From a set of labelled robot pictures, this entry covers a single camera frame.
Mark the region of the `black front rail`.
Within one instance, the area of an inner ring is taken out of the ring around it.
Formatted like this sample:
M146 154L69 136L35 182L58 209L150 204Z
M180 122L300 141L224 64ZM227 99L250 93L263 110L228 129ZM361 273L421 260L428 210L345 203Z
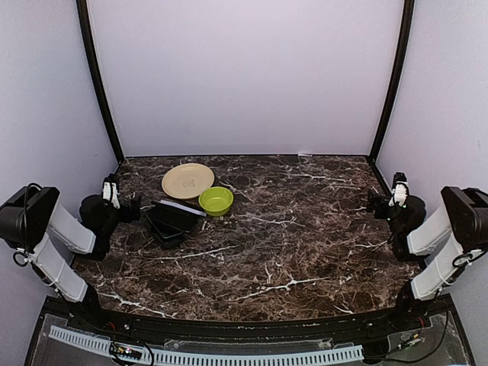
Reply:
M95 324L146 342L175 338L190 341L279 341L330 336L340 340L376 339L398 330L389 313L380 310L358 315L269 322L217 322L166 319L103 309Z

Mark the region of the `beige round plate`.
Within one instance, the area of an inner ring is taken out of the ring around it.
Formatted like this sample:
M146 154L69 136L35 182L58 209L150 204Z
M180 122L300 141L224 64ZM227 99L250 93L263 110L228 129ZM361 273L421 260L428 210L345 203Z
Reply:
M214 183L213 171L198 163L185 163L170 169L162 178L162 190L179 200L198 197Z

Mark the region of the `left black frame post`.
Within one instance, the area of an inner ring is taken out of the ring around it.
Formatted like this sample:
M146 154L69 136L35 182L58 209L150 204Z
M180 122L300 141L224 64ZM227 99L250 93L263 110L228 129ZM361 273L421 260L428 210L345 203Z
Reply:
M101 77L101 70L98 64L95 41L92 34L90 16L88 13L88 2L86 0L76 0L75 3L79 19L79 27L82 35L82 42L85 49L85 56L87 59L88 69L91 75L91 82L95 91L98 107L115 159L118 164L121 164L125 160L125 156L117 135L107 95L104 89L104 83Z

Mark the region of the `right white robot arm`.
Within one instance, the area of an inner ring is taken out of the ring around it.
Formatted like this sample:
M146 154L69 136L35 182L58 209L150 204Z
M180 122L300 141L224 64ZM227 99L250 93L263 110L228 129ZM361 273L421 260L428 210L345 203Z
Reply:
M446 186L441 205L426 215L425 202L399 182L390 195L370 190L366 211L386 220L393 254L400 262L430 263L399 292L389 324L397 331L419 317L418 305L450 287L464 269L487 254L487 193Z

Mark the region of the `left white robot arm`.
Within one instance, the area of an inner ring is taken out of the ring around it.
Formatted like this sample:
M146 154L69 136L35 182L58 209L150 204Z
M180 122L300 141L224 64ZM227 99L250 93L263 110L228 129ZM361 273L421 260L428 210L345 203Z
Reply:
M31 183L1 205L1 238L14 250L19 267L31 266L41 280L70 303L83 304L77 313L91 332L102 332L107 314L97 308L96 290L71 268L53 241L71 252L101 261L110 250L111 235L120 223L138 221L141 198L122 204L116 183L106 182L100 195L82 201L76 219L62 205L55 187Z

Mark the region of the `black frame post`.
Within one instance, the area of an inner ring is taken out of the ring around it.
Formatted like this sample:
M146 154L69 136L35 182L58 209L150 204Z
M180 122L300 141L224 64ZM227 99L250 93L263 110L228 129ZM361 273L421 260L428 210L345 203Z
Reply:
M88 2L86 0L76 0L75 3L79 19L79 27L82 35L82 42L85 49L85 56L87 59L88 69L91 75L91 82L95 91L98 107L115 159L118 164L121 164L125 160L125 156L117 135L107 95L104 89L104 83L101 77L101 70L98 64L95 41L92 34L90 16L88 13Z
M393 113L393 106L397 97L400 79L403 72L403 66L406 58L406 52L409 43L409 36L413 22L413 12L415 8L414 0L403 1L403 12L400 22L400 32L396 45L395 57L393 60L392 72L387 88L384 106L381 111L377 131L368 156L369 163L375 165L380 154L384 138L386 136L388 124Z

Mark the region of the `black phone case bottom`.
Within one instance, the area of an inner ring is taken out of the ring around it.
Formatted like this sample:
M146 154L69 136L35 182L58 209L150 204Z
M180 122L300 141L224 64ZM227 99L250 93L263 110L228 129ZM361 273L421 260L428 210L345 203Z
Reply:
M172 249L184 240L183 232L165 232L156 229L152 230L152 236L157 243L164 249Z

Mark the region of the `right black frame post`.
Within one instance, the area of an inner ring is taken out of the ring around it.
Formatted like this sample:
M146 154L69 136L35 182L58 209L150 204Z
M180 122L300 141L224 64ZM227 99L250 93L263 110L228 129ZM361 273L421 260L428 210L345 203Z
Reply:
M375 165L380 154L384 138L386 136L388 124L393 113L393 106L397 97L400 79L403 72L403 66L406 58L406 52L409 43L409 36L413 22L413 12L415 8L414 0L403 1L403 12L400 22L400 32L396 45L395 57L393 60L392 72L387 88L384 106L381 111L377 131L368 156L369 163Z

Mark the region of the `green plastic bowl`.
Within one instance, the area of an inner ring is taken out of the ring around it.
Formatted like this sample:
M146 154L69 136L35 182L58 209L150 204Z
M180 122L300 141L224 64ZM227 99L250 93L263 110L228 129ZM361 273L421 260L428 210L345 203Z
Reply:
M198 203L204 212L212 217L227 214L233 205L233 193L224 187L212 187L204 191L198 198Z

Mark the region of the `dark phone with teal edge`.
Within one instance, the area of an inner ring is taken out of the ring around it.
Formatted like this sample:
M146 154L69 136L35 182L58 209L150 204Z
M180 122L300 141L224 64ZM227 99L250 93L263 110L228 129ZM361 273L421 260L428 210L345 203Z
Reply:
M184 232L171 225L169 216L164 213L156 211L148 211L144 215L145 227L151 232L159 241L168 242L173 239L183 237Z

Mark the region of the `lavender phone case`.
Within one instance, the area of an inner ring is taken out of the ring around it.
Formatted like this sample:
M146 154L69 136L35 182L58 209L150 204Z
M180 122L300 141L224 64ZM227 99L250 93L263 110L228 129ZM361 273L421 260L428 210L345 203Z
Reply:
M169 207L178 208L179 210L183 210L183 211L189 212L190 214L198 215L198 216L201 216L201 217L206 217L207 216L207 214L204 211L202 211L202 210L195 209L193 207L189 207L187 205L180 204L180 203L177 203L175 201L160 200L160 201L158 201L158 204L165 205L165 206L169 206Z

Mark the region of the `black phone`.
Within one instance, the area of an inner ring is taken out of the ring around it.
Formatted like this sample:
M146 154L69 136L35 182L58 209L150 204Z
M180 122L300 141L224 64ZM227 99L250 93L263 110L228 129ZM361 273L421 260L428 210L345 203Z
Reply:
M197 225L197 215L181 208L168 204L152 202L153 207L148 209L146 215L157 223L165 224L173 229L191 232Z

